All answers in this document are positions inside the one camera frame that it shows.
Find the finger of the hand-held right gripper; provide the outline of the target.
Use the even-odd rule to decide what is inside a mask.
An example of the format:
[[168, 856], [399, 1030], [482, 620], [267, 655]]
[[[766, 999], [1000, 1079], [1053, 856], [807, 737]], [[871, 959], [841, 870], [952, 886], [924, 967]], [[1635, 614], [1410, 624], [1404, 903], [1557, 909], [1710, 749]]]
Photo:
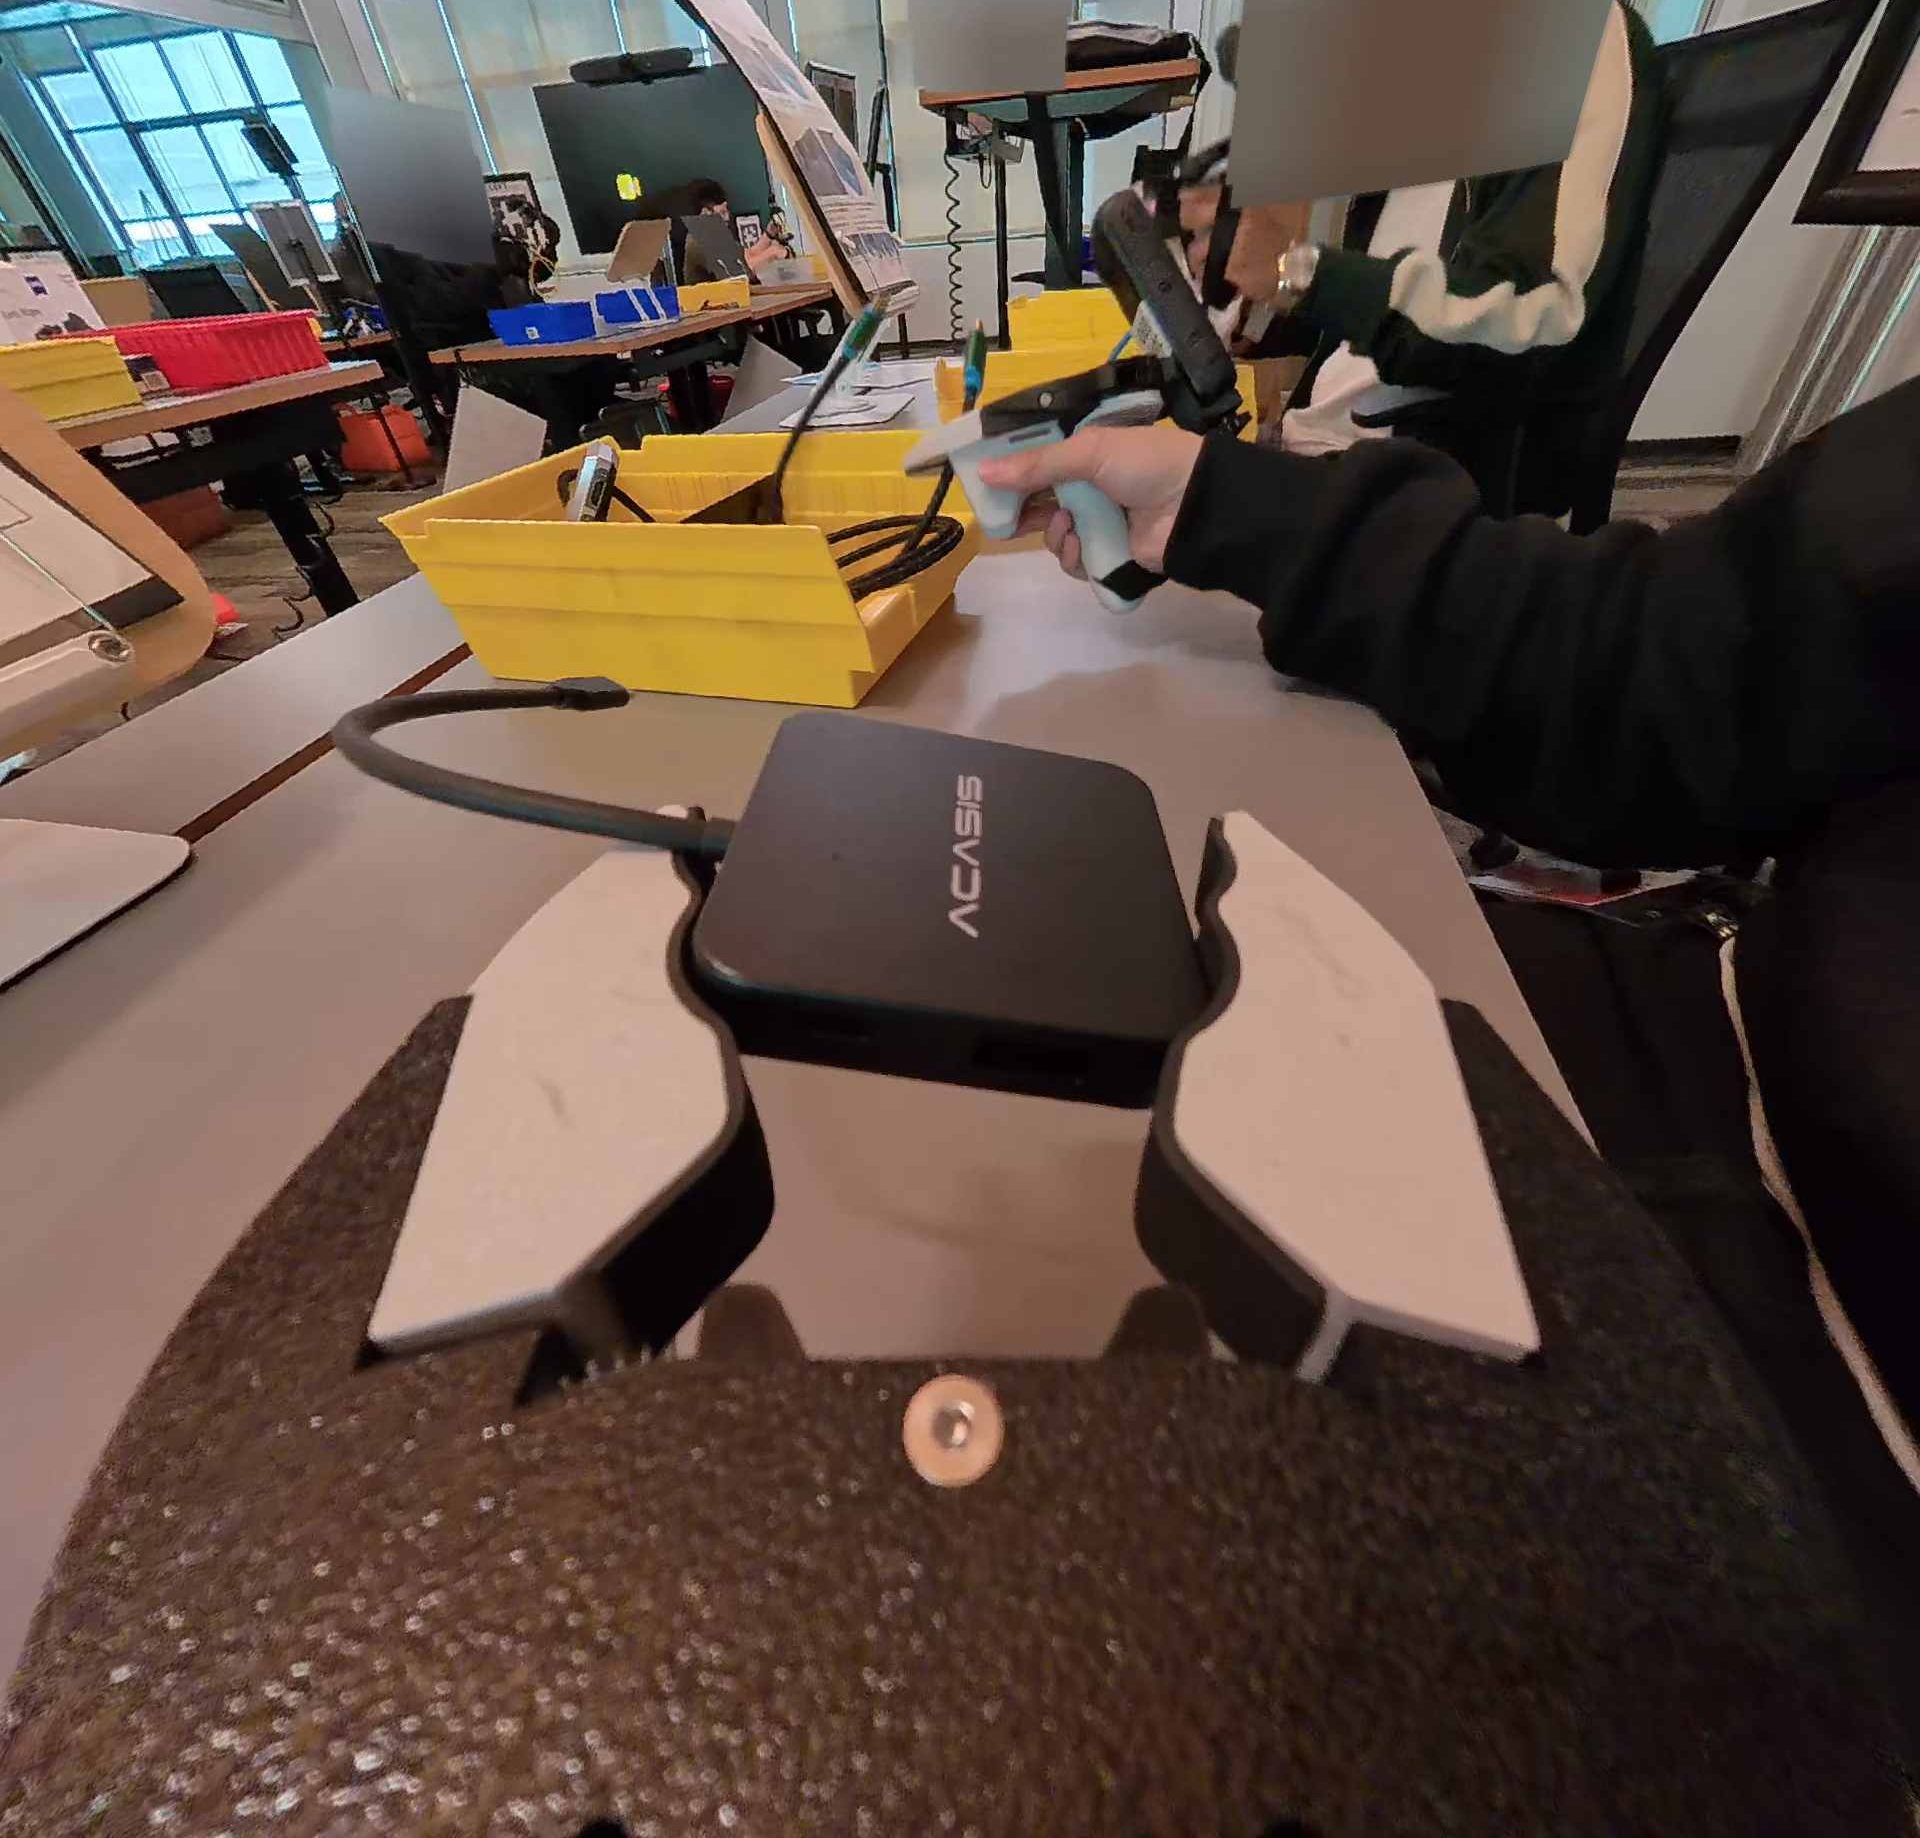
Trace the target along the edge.
[[958, 417], [924, 433], [904, 456], [908, 476], [930, 476], [941, 465], [960, 476], [986, 460], [1017, 457], [1052, 444], [1049, 420], [981, 424], [980, 417]]

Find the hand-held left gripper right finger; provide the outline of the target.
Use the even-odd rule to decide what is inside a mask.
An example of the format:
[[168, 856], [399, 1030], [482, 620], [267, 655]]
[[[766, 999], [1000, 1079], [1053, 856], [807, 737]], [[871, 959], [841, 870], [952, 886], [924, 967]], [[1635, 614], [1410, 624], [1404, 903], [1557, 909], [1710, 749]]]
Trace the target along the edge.
[[1166, 1051], [1135, 1196], [1200, 1352], [1330, 1380], [1365, 1336], [1524, 1365], [1544, 1332], [1436, 988], [1236, 810], [1196, 892], [1207, 1002]]

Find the black hub with smooth cable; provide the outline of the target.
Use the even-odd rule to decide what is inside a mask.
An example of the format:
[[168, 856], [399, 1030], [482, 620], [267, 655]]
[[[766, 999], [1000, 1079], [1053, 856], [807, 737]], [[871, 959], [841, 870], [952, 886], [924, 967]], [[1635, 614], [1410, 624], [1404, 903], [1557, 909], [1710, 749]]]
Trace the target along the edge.
[[1060, 753], [805, 713], [740, 820], [668, 817], [437, 769], [402, 726], [603, 715], [609, 680], [378, 698], [331, 743], [391, 789], [663, 854], [675, 963], [738, 1051], [1052, 1103], [1147, 1109], [1207, 988], [1155, 798]]

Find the person's right forearm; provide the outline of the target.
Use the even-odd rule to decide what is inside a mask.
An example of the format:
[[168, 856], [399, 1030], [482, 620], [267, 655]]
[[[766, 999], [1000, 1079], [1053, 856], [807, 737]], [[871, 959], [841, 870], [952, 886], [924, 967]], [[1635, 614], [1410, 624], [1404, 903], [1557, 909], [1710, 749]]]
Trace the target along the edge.
[[1785, 856], [1918, 779], [1918, 385], [1655, 531], [1495, 520], [1449, 457], [1207, 440], [1166, 576], [1261, 614], [1462, 814], [1596, 866]]

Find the grey desk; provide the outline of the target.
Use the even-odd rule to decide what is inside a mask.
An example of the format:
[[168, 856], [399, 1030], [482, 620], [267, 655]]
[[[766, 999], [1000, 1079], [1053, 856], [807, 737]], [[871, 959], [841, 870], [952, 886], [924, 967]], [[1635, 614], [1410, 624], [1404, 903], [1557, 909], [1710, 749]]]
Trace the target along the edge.
[[[974, 559], [858, 717], [1115, 762], [1184, 897], [1247, 810], [1577, 1105], [1398, 741], [1278, 680], [1253, 607], [1111, 616]], [[420, 1016], [593, 856], [371, 783], [321, 743], [195, 820], [190, 866], [2, 994], [2, 1676], [131, 1393], [236, 1240]], [[740, 1272], [807, 1357], [1084, 1357], [1155, 1282], [1147, 1118], [751, 1058], [779, 1209]]]
[[6, 820], [184, 834], [370, 698], [429, 686], [465, 644], [409, 579], [2, 786]]

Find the person's right hand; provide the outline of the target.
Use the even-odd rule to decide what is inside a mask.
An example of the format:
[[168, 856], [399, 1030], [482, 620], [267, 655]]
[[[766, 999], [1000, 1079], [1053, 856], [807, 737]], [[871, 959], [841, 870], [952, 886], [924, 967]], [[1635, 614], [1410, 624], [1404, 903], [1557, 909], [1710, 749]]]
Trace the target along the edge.
[[1203, 437], [1171, 425], [1084, 428], [1064, 441], [1000, 460], [981, 460], [980, 476], [1023, 495], [1023, 527], [1037, 536], [1069, 579], [1084, 579], [1077, 520], [1060, 507], [1060, 484], [1097, 487], [1123, 516], [1131, 563], [1152, 576], [1166, 571], [1166, 547], [1180, 523]]

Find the wooden table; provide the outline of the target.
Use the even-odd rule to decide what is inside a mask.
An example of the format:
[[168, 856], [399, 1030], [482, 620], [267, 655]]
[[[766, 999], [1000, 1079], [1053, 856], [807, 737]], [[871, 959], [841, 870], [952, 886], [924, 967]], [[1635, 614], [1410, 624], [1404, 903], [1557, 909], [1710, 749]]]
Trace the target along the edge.
[[829, 310], [841, 318], [853, 313], [829, 285], [814, 281], [801, 290], [754, 290], [750, 306], [707, 309], [655, 325], [612, 330], [603, 338], [448, 346], [429, 354], [429, 361], [454, 369], [462, 381], [482, 369], [525, 375], [540, 366], [632, 361], [641, 377], [666, 381], [684, 433], [707, 433], [722, 424], [724, 410], [724, 402], [712, 390], [708, 363], [740, 346], [756, 327], [814, 310]]
[[[383, 397], [386, 385], [378, 361], [341, 361], [275, 381], [95, 412], [61, 420], [57, 430], [101, 465], [137, 507], [238, 483], [236, 509], [258, 512], [274, 524], [318, 611], [338, 616], [357, 607], [359, 595], [309, 504], [297, 460], [338, 450], [343, 444], [338, 408], [349, 397]], [[207, 433], [207, 444], [195, 441], [133, 462], [108, 460], [111, 444], [168, 433], [190, 440], [195, 430]]]

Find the tilted poster board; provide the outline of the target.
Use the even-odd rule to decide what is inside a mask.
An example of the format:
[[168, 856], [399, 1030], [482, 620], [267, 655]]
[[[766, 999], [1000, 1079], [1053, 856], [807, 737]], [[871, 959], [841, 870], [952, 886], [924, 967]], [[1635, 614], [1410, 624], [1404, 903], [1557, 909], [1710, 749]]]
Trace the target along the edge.
[[751, 0], [675, 0], [724, 54], [766, 121], [767, 167], [798, 210], [842, 306], [902, 318], [917, 279], [888, 224], [878, 184], [818, 87], [795, 65]]

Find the black television screen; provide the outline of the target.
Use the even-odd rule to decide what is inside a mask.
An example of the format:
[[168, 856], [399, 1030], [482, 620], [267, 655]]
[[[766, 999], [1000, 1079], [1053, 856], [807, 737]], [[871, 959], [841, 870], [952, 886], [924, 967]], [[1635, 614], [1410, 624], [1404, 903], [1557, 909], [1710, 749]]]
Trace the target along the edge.
[[585, 258], [609, 254], [641, 203], [698, 178], [724, 188], [734, 216], [774, 210], [756, 100], [734, 68], [609, 87], [553, 84], [532, 96]]

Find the grey card panel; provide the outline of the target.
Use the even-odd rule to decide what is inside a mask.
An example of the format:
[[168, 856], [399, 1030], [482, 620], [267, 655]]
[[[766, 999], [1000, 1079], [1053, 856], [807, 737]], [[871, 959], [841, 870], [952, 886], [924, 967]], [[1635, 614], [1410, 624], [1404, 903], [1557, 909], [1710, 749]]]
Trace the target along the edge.
[[444, 493], [505, 476], [545, 456], [549, 424], [492, 393], [462, 382], [452, 408], [444, 452]]

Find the person's black hoodie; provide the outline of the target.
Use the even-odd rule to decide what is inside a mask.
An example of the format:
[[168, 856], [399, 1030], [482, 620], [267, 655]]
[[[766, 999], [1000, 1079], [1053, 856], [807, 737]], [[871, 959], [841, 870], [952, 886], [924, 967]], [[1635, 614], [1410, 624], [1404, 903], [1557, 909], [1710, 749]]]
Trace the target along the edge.
[[1722, 961], [1755, 1158], [1809, 1304], [1763, 1372], [1918, 1729], [1918, 381], [1729, 504], [1745, 833], [1774, 893]]

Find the orange object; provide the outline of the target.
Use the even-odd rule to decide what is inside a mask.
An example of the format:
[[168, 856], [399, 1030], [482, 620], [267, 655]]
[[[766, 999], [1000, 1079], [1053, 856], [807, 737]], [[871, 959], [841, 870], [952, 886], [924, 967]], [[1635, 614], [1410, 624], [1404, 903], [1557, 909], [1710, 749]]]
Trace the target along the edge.
[[349, 476], [420, 484], [438, 472], [420, 417], [409, 408], [387, 402], [338, 405], [335, 424], [343, 437], [338, 462]]

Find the wooden sign board with papers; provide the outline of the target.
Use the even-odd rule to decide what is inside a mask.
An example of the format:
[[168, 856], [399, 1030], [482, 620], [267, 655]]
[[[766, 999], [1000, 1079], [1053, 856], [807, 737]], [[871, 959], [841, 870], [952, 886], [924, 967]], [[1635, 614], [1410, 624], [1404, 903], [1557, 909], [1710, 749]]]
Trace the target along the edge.
[[195, 563], [2, 390], [2, 758], [153, 693], [212, 644]]

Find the black mesh office chair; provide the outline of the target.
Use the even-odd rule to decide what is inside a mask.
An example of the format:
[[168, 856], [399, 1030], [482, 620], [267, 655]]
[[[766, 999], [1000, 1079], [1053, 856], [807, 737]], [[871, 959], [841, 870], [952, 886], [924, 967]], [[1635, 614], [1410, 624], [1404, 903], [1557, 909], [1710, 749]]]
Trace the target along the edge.
[[1631, 425], [1675, 342], [1790, 167], [1882, 0], [1819, 0], [1655, 50], [1666, 124], [1623, 361], [1577, 440], [1571, 527], [1611, 523]]

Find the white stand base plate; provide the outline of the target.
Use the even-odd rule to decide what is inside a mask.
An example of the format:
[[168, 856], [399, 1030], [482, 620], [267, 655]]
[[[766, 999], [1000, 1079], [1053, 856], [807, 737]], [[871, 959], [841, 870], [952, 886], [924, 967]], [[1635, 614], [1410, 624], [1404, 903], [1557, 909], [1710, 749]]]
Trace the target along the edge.
[[2, 820], [2, 988], [178, 881], [178, 834]]

